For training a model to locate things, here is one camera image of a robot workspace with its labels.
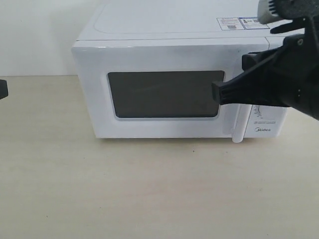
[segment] microwave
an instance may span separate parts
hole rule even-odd
[[[287,109],[212,98],[242,56],[282,45],[257,0],[109,0],[72,47],[97,138],[276,137]]]

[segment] label sticker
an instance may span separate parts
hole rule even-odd
[[[239,20],[246,30],[269,29],[267,25],[261,24],[257,17],[240,17]]]
[[[220,28],[224,31],[245,30],[237,17],[218,18],[217,20]]]

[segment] wooden table surface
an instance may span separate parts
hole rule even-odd
[[[77,77],[11,77],[1,239],[317,239],[319,122],[274,139],[96,139]]]

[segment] wall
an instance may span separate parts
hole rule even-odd
[[[1,0],[0,76],[74,75],[70,48],[100,0]]]

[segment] microwave window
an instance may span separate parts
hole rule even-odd
[[[211,84],[223,71],[113,72],[108,74],[119,118],[208,118],[218,114]]]

